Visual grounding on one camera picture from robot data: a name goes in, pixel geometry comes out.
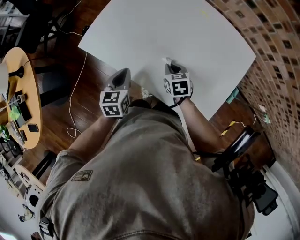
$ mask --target dark wooden floor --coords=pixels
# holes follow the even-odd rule
[[[67,3],[64,1],[63,4],[67,5],[62,5],[61,1],[55,0],[48,0],[48,2],[53,3],[56,13],[63,9],[70,11],[76,4],[72,0]],[[91,25],[108,2],[109,0],[82,0],[82,3],[74,10],[73,14],[68,16],[64,30],[81,33],[83,27]],[[52,40],[50,44],[50,55],[52,58],[34,60],[33,64],[38,67],[50,63],[63,64],[72,86],[74,86],[85,57],[85,52],[77,47],[80,40],[81,37],[75,34],[62,34],[57,41]],[[30,58],[43,56],[42,49],[42,46],[40,46],[37,52],[32,54]],[[80,131],[88,128],[101,115],[98,104],[100,92],[107,78],[114,72],[115,69],[88,54],[82,76],[72,98],[71,112],[76,126]],[[39,75],[38,84],[42,92],[41,82],[42,76]],[[67,149],[74,141],[67,134],[67,128],[73,128],[68,110],[69,102],[61,106],[47,105],[43,107],[43,132],[41,140],[36,148],[25,152],[24,160],[21,162],[30,171],[43,159],[45,150],[58,153],[63,149]],[[218,133],[221,134],[232,120],[243,121],[245,124],[252,125],[254,117],[250,108],[234,100],[230,105],[224,103],[210,122]],[[254,127],[256,129],[261,128],[259,124],[256,124]],[[243,126],[241,124],[233,125],[230,131],[222,138],[224,145],[228,146],[242,130]],[[251,149],[249,149],[249,153],[258,166],[268,162],[272,156],[264,136],[260,137],[253,144]],[[47,171],[44,174],[41,179],[42,182],[46,182],[49,172]]]

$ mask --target brick wall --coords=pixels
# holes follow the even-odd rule
[[[206,0],[240,32],[256,60],[239,88],[263,123],[281,165],[300,189],[300,3],[298,0]]]

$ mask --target shirt patch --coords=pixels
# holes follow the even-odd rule
[[[86,170],[86,171],[78,172],[72,178],[72,182],[88,181],[88,180],[90,180],[92,173],[93,173],[93,170]]]

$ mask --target white table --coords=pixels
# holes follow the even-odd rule
[[[162,58],[176,60],[190,72],[192,100],[207,119],[255,59],[238,31],[204,0],[112,0],[79,47],[116,70],[129,68],[135,82],[168,105],[173,99],[164,89]]]

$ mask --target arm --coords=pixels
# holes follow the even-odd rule
[[[216,152],[223,147],[215,129],[189,98],[180,104],[180,108],[197,151]]]
[[[69,149],[86,162],[90,161],[101,148],[115,122],[114,118],[101,116],[71,144]]]

